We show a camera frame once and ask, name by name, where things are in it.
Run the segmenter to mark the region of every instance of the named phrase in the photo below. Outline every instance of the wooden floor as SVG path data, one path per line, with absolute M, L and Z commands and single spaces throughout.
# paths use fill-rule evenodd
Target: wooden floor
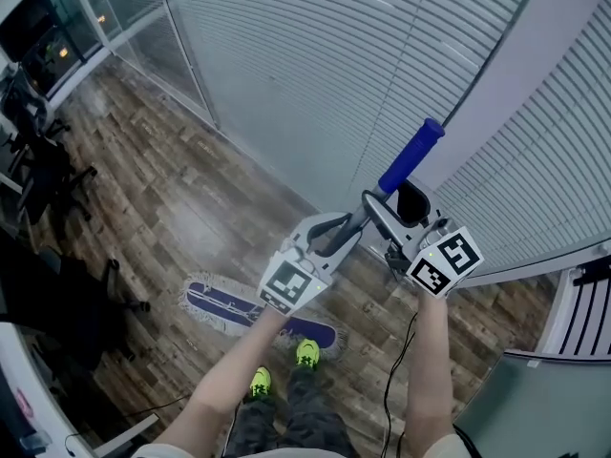
M 129 315 L 137 358 L 128 363 L 105 355 L 95 380 L 124 413 L 163 405 L 191 392 L 232 344 L 178 308 L 187 275 L 208 270 L 256 285 L 269 256 L 312 208 L 115 58 L 73 92 L 61 113 L 73 126 L 63 141 L 75 165 L 93 163 L 99 171 L 87 188 L 94 217 L 88 223 L 73 213 L 61 248 L 84 259 L 95 275 L 107 258 L 119 260 L 131 292 L 153 306 L 150 314 Z M 36 246 L 54 243 L 46 219 L 33 233 Z M 556 283 L 553 275 L 451 295 L 455 412 L 504 348 L 535 347 Z M 414 296 L 364 250 L 314 304 L 349 333 L 344 358 L 323 364 L 320 379 L 363 456 L 379 453 L 384 389 L 415 306 Z M 409 360 L 390 386 L 394 440 L 403 426 Z M 266 361 L 280 427 L 291 363 L 275 351 Z M 162 424 L 181 408 L 159 410 Z

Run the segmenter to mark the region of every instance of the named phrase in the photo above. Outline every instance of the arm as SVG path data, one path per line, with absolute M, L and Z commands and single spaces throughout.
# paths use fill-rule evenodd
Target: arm
M 286 322 L 285 316 L 266 307 L 248 333 L 203 377 L 179 417 L 155 443 L 209 458 L 222 424 L 246 394 L 264 352 Z
M 405 435 L 416 458 L 453 434 L 452 376 L 445 299 L 421 295 L 410 365 Z

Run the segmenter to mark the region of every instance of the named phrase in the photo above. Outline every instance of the blue mop handle grip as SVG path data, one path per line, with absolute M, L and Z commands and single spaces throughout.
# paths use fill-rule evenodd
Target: blue mop handle grip
M 378 186 L 387 194 L 392 194 L 405 179 L 411 175 L 440 137 L 446 133 L 441 124 L 426 118 L 418 132 L 395 158 L 388 170 L 378 180 Z

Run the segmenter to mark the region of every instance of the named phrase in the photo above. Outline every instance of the shoe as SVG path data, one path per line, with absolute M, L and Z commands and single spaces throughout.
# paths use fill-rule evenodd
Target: shoe
M 306 364 L 310 368 L 316 368 L 321 357 L 321 349 L 312 340 L 303 340 L 297 346 L 297 365 Z
M 250 383 L 250 397 L 255 398 L 260 395 L 268 395 L 269 389 L 271 388 L 271 375 L 267 368 L 264 366 L 259 366 L 257 368 L 257 373 L 252 378 L 252 382 Z

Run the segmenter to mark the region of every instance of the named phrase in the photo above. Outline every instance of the pants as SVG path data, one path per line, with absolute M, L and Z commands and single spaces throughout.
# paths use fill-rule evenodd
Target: pants
M 276 448 L 315 448 L 356 458 L 346 425 L 325 403 L 309 366 L 297 366 L 288 382 L 290 418 L 286 432 L 274 428 L 276 406 L 268 395 L 242 405 L 227 444 L 225 457 L 237 458 Z

